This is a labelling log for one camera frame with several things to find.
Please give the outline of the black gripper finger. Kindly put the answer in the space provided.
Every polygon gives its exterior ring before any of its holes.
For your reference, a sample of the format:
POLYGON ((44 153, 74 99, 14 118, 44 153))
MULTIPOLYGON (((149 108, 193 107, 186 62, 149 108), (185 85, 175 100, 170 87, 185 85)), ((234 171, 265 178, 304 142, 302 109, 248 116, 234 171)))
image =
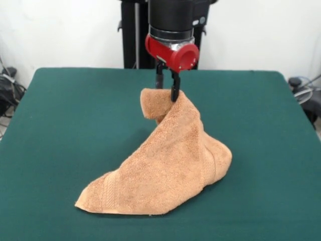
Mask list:
POLYGON ((163 89, 163 85, 164 85, 163 70, 164 70, 164 63, 161 60, 158 60, 156 64, 156 79, 155 79, 156 89, 163 89))
POLYGON ((180 93, 181 79, 180 79, 179 74, 177 72, 172 70, 171 73, 172 73, 172 79, 173 79, 173 85, 171 88, 171 101, 176 102, 176 100, 179 97, 179 93, 180 93))

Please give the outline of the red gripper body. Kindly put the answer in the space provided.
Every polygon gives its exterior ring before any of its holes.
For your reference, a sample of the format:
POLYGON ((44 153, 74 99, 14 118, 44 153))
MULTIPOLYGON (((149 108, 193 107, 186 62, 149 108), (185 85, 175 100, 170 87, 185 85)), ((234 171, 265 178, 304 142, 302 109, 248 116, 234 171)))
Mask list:
POLYGON ((199 49, 194 40, 182 43, 160 42, 147 35, 145 39, 147 52, 176 73, 192 69, 199 60, 199 49))

